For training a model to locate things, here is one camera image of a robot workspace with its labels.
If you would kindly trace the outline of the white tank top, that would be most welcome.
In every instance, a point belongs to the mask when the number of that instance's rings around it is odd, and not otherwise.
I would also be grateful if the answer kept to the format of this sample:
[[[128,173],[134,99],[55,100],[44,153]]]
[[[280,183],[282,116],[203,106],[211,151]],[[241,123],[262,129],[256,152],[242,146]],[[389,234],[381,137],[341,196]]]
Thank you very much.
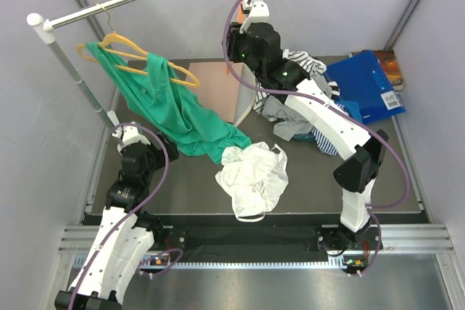
[[[215,179],[230,196],[239,222],[259,222],[276,207],[289,183],[287,163],[286,152],[277,144],[269,147],[259,142],[244,149],[225,149],[222,170]]]

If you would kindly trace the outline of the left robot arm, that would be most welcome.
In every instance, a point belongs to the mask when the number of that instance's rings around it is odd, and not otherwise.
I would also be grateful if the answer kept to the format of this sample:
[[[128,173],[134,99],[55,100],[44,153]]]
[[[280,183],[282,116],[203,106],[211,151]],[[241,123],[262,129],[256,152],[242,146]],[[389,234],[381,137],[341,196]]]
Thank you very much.
[[[161,220],[142,207],[153,174],[179,157],[177,147],[161,132],[151,142],[133,126],[125,126],[121,137],[121,168],[107,192],[97,235],[74,281],[56,295],[56,309],[122,309],[142,257],[164,243]]]

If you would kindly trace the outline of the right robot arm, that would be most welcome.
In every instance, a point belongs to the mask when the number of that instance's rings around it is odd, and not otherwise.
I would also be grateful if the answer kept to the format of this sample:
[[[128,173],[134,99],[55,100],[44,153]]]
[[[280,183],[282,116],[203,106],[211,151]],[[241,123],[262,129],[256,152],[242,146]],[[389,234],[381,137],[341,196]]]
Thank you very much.
[[[365,241],[370,224],[371,192],[387,150],[388,136],[351,119],[314,82],[310,73],[280,47],[280,35],[269,23],[232,22],[222,39],[228,65],[245,64],[256,76],[256,91],[284,98],[335,148],[342,164],[333,177],[342,189],[339,226],[325,233],[321,247],[347,251]]]

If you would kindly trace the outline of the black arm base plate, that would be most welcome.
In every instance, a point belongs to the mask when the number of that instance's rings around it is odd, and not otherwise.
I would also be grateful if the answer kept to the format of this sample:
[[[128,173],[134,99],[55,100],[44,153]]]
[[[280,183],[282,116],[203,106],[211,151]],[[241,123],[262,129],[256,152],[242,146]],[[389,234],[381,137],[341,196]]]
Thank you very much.
[[[241,222],[232,215],[157,215],[157,242],[189,253],[237,253],[240,247],[291,247],[308,251],[375,248],[377,227],[368,222],[358,232],[342,225],[336,214],[271,214],[261,221]]]

